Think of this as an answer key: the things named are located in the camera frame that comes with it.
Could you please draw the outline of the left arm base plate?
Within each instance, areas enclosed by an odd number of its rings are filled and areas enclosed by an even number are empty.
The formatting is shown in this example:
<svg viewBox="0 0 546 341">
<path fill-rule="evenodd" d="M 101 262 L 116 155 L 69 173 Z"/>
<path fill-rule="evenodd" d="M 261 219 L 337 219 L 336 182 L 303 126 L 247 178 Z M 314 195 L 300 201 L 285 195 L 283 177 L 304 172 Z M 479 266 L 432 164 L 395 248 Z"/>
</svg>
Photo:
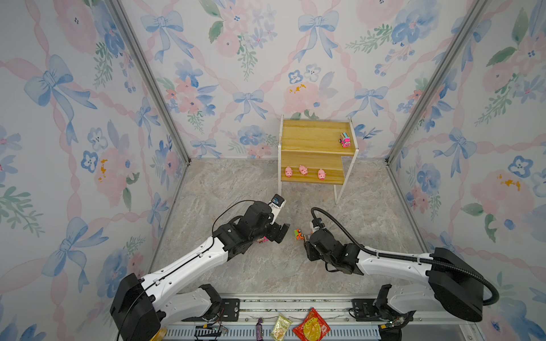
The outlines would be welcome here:
<svg viewBox="0 0 546 341">
<path fill-rule="evenodd" d="M 220 305 L 202 317 L 189 318 L 186 322 L 215 323 L 217 321 L 237 322 L 240 316 L 239 298 L 224 298 Z"/>
</svg>

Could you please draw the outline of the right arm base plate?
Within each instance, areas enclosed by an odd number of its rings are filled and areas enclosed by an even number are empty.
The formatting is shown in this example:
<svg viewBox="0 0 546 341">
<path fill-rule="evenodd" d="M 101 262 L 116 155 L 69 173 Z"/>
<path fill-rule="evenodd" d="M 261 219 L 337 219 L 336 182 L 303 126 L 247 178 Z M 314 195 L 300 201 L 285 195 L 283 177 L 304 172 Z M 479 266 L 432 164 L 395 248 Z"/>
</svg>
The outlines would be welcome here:
<svg viewBox="0 0 546 341">
<path fill-rule="evenodd" d="M 352 307 L 349 309 L 350 315 L 358 322 L 382 321 L 394 323 L 398 321 L 412 321 L 415 311 L 399 313 L 391 308 L 386 302 L 378 301 L 372 298 L 356 298 L 351 301 Z"/>
</svg>

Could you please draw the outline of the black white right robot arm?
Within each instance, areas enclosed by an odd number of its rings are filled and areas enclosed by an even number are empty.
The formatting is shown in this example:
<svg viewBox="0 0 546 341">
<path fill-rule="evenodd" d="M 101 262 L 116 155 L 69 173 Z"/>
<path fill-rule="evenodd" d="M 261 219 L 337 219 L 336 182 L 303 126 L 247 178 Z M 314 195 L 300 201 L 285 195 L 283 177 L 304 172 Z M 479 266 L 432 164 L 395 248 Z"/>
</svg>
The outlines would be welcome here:
<svg viewBox="0 0 546 341">
<path fill-rule="evenodd" d="M 357 244 L 341 244 L 326 228 L 317 228 L 304 247 L 310 261 L 348 275 L 378 275 L 408 281 L 406 286 L 381 286 L 372 308 L 364 311 L 383 321 L 409 321 L 418 311 L 447 312 L 463 321 L 483 319 L 484 285 L 471 276 L 471 267 L 449 250 L 433 254 L 366 252 Z"/>
</svg>

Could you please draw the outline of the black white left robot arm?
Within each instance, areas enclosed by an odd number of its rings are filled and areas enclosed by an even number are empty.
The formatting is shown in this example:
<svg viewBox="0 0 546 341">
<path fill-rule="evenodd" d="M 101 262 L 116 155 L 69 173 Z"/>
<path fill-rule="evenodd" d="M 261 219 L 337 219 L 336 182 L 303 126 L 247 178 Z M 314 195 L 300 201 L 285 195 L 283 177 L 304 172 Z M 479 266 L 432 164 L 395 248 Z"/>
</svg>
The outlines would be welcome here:
<svg viewBox="0 0 546 341">
<path fill-rule="evenodd" d="M 160 329 L 188 318 L 211 321 L 220 315 L 222 298 L 210 284 L 180 291 L 206 271 L 244 254 L 267 238 L 281 243 L 289 229 L 276 219 L 286 201 L 275 195 L 269 203 L 253 201 L 244 215 L 214 230 L 203 244 L 168 266 L 137 278 L 122 279 L 110 307 L 118 340 L 151 340 Z"/>
</svg>

